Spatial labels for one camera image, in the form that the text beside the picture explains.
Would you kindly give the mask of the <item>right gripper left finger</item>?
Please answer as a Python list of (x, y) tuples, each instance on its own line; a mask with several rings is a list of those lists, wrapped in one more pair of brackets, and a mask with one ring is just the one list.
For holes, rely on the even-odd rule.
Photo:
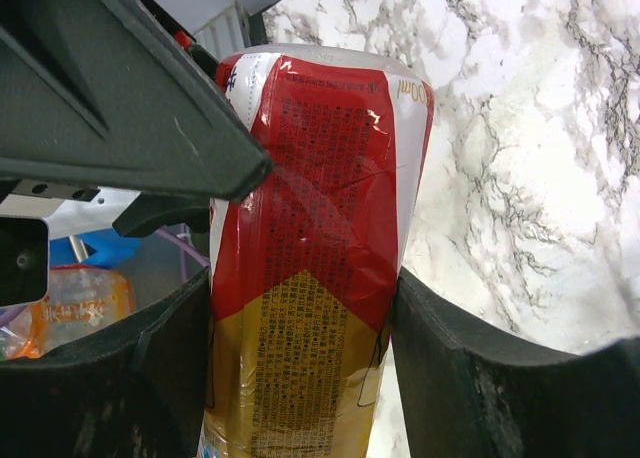
[(4, 457), (192, 457), (204, 412), (209, 273), (39, 359), (1, 365)]

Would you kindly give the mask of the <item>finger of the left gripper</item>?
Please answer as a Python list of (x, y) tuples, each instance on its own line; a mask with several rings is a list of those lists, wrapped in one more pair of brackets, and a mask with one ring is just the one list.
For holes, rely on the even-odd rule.
[(1, 175), (240, 201), (268, 153), (140, 0), (1, 0)]

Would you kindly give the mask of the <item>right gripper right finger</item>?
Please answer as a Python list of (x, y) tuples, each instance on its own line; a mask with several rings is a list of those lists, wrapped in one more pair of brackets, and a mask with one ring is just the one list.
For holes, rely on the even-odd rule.
[(392, 348), (415, 457), (635, 457), (639, 342), (586, 355), (509, 334), (402, 271)]

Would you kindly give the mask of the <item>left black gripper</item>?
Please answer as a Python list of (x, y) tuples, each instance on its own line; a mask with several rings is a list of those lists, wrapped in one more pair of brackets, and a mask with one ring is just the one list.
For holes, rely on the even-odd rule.
[(42, 299), (53, 267), (78, 262), (112, 268), (135, 253), (113, 222), (136, 191), (79, 188), (37, 180), (1, 179), (1, 306)]

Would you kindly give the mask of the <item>red gold labelled bottle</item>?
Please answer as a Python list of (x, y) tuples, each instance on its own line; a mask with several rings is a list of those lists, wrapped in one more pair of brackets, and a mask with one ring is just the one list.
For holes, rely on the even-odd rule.
[(411, 69), (272, 44), (216, 73), (274, 168), (211, 204), (202, 457), (362, 457), (435, 98)]

